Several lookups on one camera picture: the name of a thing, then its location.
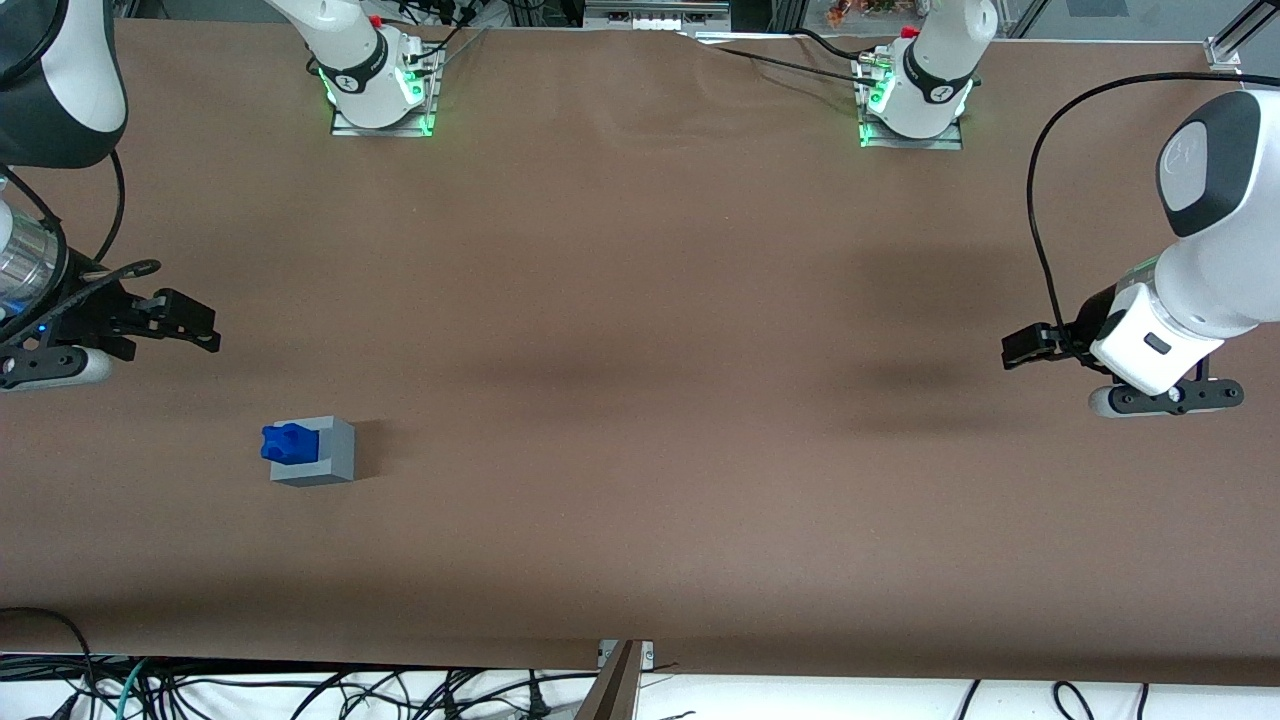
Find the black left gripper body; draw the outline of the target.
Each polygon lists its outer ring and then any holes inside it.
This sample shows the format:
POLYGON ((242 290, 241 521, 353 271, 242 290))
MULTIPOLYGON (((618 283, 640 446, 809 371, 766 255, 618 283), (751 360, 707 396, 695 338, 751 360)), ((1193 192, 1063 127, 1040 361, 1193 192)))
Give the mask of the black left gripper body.
POLYGON ((1114 304, 1116 286, 1111 284, 1089 296, 1080 305, 1076 316, 1060 332, 1060 350, 1065 359, 1073 359, 1088 369, 1105 369, 1093 355, 1091 346, 1100 337, 1114 304))

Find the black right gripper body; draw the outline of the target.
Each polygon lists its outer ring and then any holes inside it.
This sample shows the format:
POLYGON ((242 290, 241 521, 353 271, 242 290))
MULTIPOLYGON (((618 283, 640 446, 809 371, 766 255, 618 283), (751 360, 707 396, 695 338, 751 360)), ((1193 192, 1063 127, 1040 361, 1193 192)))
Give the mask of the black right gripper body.
POLYGON ((151 338, 148 302, 123 282, 154 273, 152 263, 129 263, 109 270, 93 263, 72 263, 50 281, 29 305, 29 347, 81 346, 122 361, 134 359, 134 338, 151 338))

